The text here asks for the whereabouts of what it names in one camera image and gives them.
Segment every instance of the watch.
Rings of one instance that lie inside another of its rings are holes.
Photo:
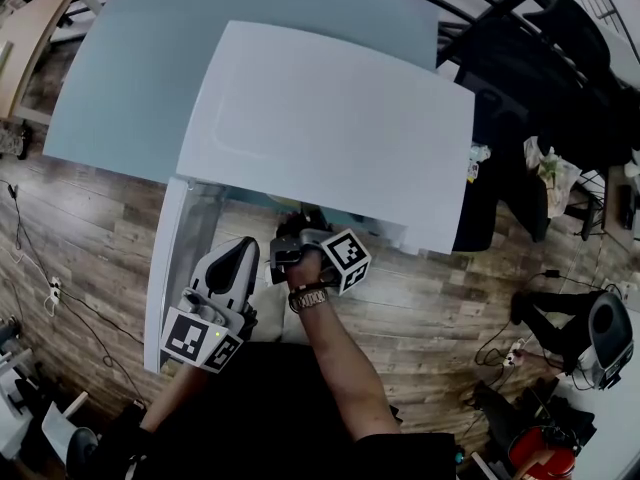
[[[325,283],[302,285],[291,290],[289,294],[289,307],[294,313],[299,313],[302,309],[326,302],[327,298]]]

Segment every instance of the red object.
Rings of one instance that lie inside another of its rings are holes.
[[[547,445],[542,429],[532,428],[525,432],[509,450],[509,459],[516,469],[520,469],[538,451],[553,450],[555,453],[546,464],[534,464],[527,471],[538,480],[568,478],[576,464],[576,457],[569,448]]]

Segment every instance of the wooden floor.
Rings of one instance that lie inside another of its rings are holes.
[[[53,109],[76,48],[64,45],[48,55],[32,80],[29,104]],[[0,160],[0,178],[19,186],[22,221],[34,248],[64,289],[143,339],[150,258],[165,187],[44,157],[43,129],[37,139],[26,161]],[[12,250],[17,215],[4,187],[0,215],[0,245]],[[251,234],[266,257],[277,218],[264,208],[227,203],[218,237]],[[333,300],[380,372],[405,431],[453,432],[468,453],[485,443],[483,418],[465,435],[478,413],[458,397],[477,379],[490,380],[499,373],[475,366],[474,355],[507,322],[511,295],[532,275],[557,268],[589,283],[630,278],[636,268],[626,253],[607,237],[583,243],[574,235],[578,229],[577,221],[562,217],[553,221],[544,243],[533,244],[508,209],[500,207],[494,245],[484,253],[409,256],[374,237],[361,237],[373,255],[370,273],[347,296]],[[23,251],[34,257],[24,237],[22,242]],[[54,318],[47,316],[47,287],[28,260],[15,264],[0,250],[0,276],[17,287],[24,313],[22,341],[34,349],[48,374],[59,376],[72,391],[87,390],[91,407],[107,417],[136,396],[123,373],[103,363],[103,350],[74,315],[59,306]],[[562,280],[543,281],[553,291],[585,289]],[[540,279],[534,283],[543,285]],[[66,300],[129,371],[142,396],[152,400],[168,379],[143,370],[142,346]],[[9,314],[18,310],[10,288],[2,284],[0,315]],[[495,346],[508,349],[515,338],[528,335],[524,326],[510,325]],[[512,399],[540,373],[518,369],[501,391]]]

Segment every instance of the metal watch band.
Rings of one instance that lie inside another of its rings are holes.
[[[295,313],[298,313],[301,309],[317,306],[326,301],[327,290],[324,288],[310,289],[289,295],[289,307]]]

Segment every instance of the person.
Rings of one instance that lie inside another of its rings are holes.
[[[289,287],[317,283],[320,265],[320,253],[307,251],[287,271]],[[140,424],[144,460],[133,478],[419,467],[427,478],[454,480],[453,436],[401,433],[380,377],[329,300],[299,318],[310,346],[249,341],[218,375],[181,366]]]
[[[540,346],[552,354],[562,356],[561,362],[553,358],[526,354],[529,363],[546,363],[555,373],[572,375],[576,368],[580,375],[574,381],[588,389],[599,384],[603,371],[599,368],[589,333],[589,314],[594,303],[606,293],[603,290],[583,294],[556,294],[544,292],[516,293],[511,301],[511,321],[515,325],[527,324]],[[564,313],[573,318],[562,328],[555,327],[540,313]]]
[[[473,400],[487,418],[493,440],[516,470],[513,480],[571,478],[575,456],[570,448],[552,444],[540,427],[528,425],[515,407],[484,382],[476,385]]]

